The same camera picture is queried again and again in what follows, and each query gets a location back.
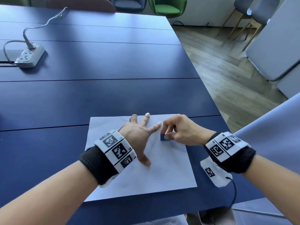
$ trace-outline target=wooden chair leg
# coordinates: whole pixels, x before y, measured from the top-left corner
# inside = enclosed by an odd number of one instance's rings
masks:
[[[227,17],[227,19],[225,20],[225,22],[222,24],[222,26],[220,27],[220,31],[218,34],[220,34],[221,30],[223,29],[223,27],[225,26],[225,24],[227,23],[227,21],[231,18],[231,16],[234,14],[234,12],[237,11],[236,9],[232,10],[231,14]]]
[[[246,37],[245,37],[244,41],[248,38],[249,31],[251,30],[251,27],[252,27],[252,24],[250,24],[250,26],[248,27],[247,34],[246,34]]]
[[[231,33],[230,33],[228,39],[230,39],[230,37],[233,35],[234,31],[236,30],[236,28],[237,28],[238,25],[240,24],[240,22],[241,22],[243,16],[244,16],[244,15],[242,14],[242,16],[240,17],[240,19],[238,20],[238,22],[236,23],[236,25],[235,25],[234,28],[232,29],[232,31],[231,31]]]
[[[239,35],[246,29],[246,27],[249,25],[250,23],[248,23],[245,27],[243,27],[242,30],[240,30],[240,32],[237,34],[237,36],[233,39],[236,40],[237,37],[239,37]]]
[[[256,34],[260,31],[262,25],[257,27],[256,31],[254,32],[254,34],[251,36],[251,38],[249,39],[249,41],[247,42],[246,46],[244,47],[243,51],[247,48],[247,46],[250,44],[250,42],[254,39],[254,37],[256,36]]]

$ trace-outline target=chair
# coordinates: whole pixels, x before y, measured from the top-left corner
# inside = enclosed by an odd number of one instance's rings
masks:
[[[149,0],[149,5],[154,14],[174,18],[184,13],[187,2],[187,0]]]
[[[140,13],[147,4],[147,0],[110,0],[117,11],[125,13]]]
[[[31,6],[31,0],[0,0],[0,4]]]
[[[270,17],[273,15],[279,5],[280,0],[261,0],[252,11],[252,19],[250,22],[237,34],[234,40],[246,29],[248,25],[250,27],[255,26],[256,31],[249,39],[248,43],[244,47],[243,51],[247,48],[253,38],[267,25]]]
[[[72,10],[115,13],[115,7],[109,0],[48,0],[46,6],[52,9],[68,7]]]
[[[231,14],[228,16],[228,18],[225,20],[225,22],[222,24],[222,26],[220,28],[220,32],[221,32],[222,28],[225,26],[227,21],[231,18],[231,16],[235,12],[237,12],[241,15],[238,22],[236,23],[236,25],[232,29],[228,39],[231,38],[231,36],[233,35],[234,31],[237,29],[237,27],[240,24],[242,19],[251,19],[251,9],[249,9],[249,7],[252,4],[252,2],[253,2],[253,0],[235,0],[234,1],[234,4],[233,4],[234,5],[234,10],[231,12]]]

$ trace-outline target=wristband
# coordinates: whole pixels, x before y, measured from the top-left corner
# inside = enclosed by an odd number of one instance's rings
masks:
[[[110,131],[94,142],[79,160],[96,178],[100,187],[106,187],[136,157],[127,140],[118,132]]]
[[[256,151],[230,132],[216,132],[204,146],[212,160],[227,172],[244,173]]]

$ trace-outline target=green chair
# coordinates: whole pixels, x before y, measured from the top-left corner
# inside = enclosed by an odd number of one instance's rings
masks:
[[[187,0],[149,0],[149,5],[154,14],[174,18],[184,13],[187,2]]]
[[[31,6],[31,0],[0,0],[0,4]]]

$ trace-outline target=person's left arm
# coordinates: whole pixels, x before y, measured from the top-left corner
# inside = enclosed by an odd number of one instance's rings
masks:
[[[161,126],[146,128],[149,117],[147,113],[138,124],[133,115],[119,130],[146,166],[151,164],[144,154],[147,140]],[[0,208],[0,224],[65,224],[97,185],[92,173],[77,161]]]

